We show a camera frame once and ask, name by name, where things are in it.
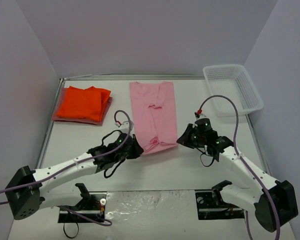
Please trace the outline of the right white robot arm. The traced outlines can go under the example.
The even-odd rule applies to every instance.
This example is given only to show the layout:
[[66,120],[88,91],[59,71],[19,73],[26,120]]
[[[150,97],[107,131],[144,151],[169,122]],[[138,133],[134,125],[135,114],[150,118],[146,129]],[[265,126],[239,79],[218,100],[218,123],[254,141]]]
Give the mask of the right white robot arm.
[[232,204],[253,213],[259,224],[268,232],[275,232],[298,216],[298,206],[293,185],[287,180],[280,182],[246,159],[235,149],[226,136],[219,136],[212,129],[208,118],[201,118],[187,125],[177,143],[201,150],[239,177],[247,190],[223,180],[211,188],[212,202],[219,207]]

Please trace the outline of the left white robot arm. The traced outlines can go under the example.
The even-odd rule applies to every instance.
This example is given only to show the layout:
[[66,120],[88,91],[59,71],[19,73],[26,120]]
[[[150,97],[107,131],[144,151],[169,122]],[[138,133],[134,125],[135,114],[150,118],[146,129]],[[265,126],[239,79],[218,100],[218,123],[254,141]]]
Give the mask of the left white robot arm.
[[91,203],[83,184],[63,192],[57,188],[77,178],[105,172],[116,163],[137,159],[144,150],[134,134],[120,132],[109,144],[102,143],[82,155],[46,168],[19,168],[6,186],[6,198],[13,218],[23,220],[40,209],[58,206],[87,208]]

